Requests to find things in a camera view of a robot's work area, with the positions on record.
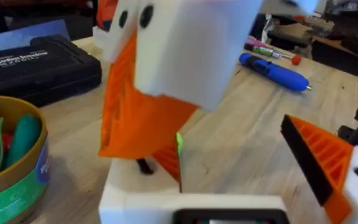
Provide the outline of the orange white finger of the right gripper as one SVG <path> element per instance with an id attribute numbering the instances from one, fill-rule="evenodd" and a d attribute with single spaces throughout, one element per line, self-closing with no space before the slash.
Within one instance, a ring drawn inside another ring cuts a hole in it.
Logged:
<path id="1" fill-rule="evenodd" d="M 99 155 L 150 156 L 176 143 L 196 109 L 215 109 L 261 5 L 118 1 L 103 49 L 111 66 Z"/>
<path id="2" fill-rule="evenodd" d="M 99 28 L 108 32 L 114 17 L 118 0 L 99 0 L 96 22 Z"/>

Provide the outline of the left gripper bare white left finger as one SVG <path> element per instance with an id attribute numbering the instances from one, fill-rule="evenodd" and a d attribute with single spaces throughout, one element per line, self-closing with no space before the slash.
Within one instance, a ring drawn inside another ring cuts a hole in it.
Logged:
<path id="1" fill-rule="evenodd" d="M 174 193 L 180 191 L 178 182 L 153 158 L 146 158 L 153 174 L 141 173 L 138 163 L 132 159 L 113 159 L 106 185 L 125 193 Z"/>

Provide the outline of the left gripper orange white right finger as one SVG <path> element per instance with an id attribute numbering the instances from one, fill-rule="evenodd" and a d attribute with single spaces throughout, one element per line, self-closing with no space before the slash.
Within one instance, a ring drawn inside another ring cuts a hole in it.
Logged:
<path id="1" fill-rule="evenodd" d="M 281 134 L 331 223 L 358 223 L 358 145 L 286 114 Z"/>

